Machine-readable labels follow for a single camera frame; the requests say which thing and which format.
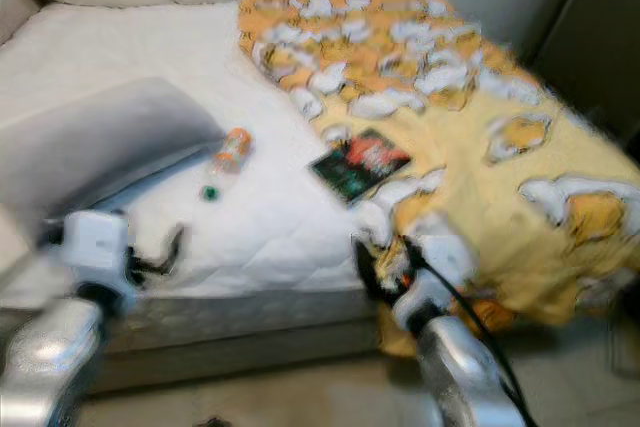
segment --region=white sheet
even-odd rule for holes
[[[133,201],[136,241],[148,255],[160,253],[176,222],[191,231],[177,274],[149,295],[359,288],[352,216],[308,170],[325,147],[239,51],[236,19],[235,2],[45,8],[0,49],[0,127],[132,79],[164,77],[223,127],[247,128],[255,150],[219,202],[198,198],[202,165],[155,182]],[[61,267],[44,264],[17,279],[13,292],[29,291],[34,302],[63,291],[66,279]]]

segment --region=green bottle cap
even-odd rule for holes
[[[218,192],[218,189],[216,189],[212,185],[205,185],[202,188],[201,195],[202,198],[207,202],[213,202],[214,200],[217,200],[218,197],[220,197],[220,192]]]

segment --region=small bottle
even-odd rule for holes
[[[251,141],[251,134],[245,129],[236,128],[229,132],[220,152],[206,166],[206,180],[201,191],[204,200],[217,200],[235,182],[251,148]]]

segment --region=sheet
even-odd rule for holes
[[[375,128],[413,157],[354,207],[382,282],[413,236],[500,330],[565,322],[638,267],[636,167],[446,1],[241,0],[239,28],[328,145]]]

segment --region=bed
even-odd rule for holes
[[[354,234],[392,285],[407,267],[400,235],[414,236],[494,330],[561,324],[637,269],[635,166],[444,0],[52,4],[0,50],[0,121],[144,77],[248,128],[255,152],[220,202],[198,199],[198,162],[109,200],[149,256],[177,222],[191,237],[116,335],[98,390],[372,350]],[[372,126],[413,162],[347,208],[308,165]],[[0,325],[68,285],[44,253],[5,282]],[[383,347],[410,355],[386,314]]]

